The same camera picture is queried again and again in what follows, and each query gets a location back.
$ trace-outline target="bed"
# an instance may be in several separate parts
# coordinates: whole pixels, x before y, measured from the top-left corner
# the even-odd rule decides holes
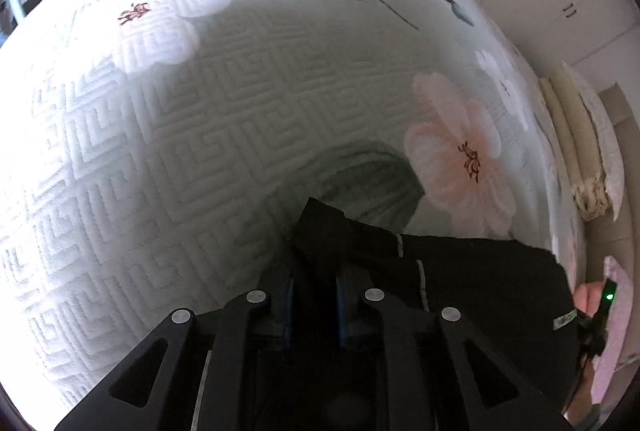
[[[538,79],[473,0],[44,0],[0,67],[0,382],[38,431],[248,289],[310,196],[584,278]]]

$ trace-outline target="finger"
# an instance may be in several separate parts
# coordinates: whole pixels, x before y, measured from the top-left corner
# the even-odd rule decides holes
[[[588,308],[588,288],[587,285],[580,285],[574,292],[574,305],[578,310],[587,312]]]
[[[584,382],[585,384],[589,384],[591,386],[593,384],[593,378],[595,377],[596,371],[593,367],[593,361],[588,360],[584,366]]]
[[[600,299],[602,298],[602,290],[604,289],[604,283],[589,283],[587,285],[588,301],[587,301],[587,314],[593,317],[598,311],[600,306]]]

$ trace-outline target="sleeve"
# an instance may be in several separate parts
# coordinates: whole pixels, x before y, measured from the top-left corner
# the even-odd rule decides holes
[[[594,404],[591,408],[591,412],[575,427],[575,431],[596,431],[597,429],[600,429],[601,425],[600,405]]]

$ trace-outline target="pink flower print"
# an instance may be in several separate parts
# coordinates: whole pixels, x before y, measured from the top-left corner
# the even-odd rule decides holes
[[[428,201],[451,215],[454,236],[505,236],[516,204],[485,107],[440,74],[416,75],[414,93],[430,121],[407,130],[404,151]]]

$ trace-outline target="hand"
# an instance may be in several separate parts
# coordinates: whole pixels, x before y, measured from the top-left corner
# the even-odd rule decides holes
[[[577,287],[574,292],[574,305],[590,317],[593,317],[600,306],[604,281],[585,283]]]
[[[582,422],[593,407],[593,400],[591,400],[591,387],[593,386],[593,378],[595,371],[593,369],[593,363],[587,361],[584,367],[584,375],[578,391],[575,394],[575,398],[566,410],[566,419],[572,426],[577,426]]]

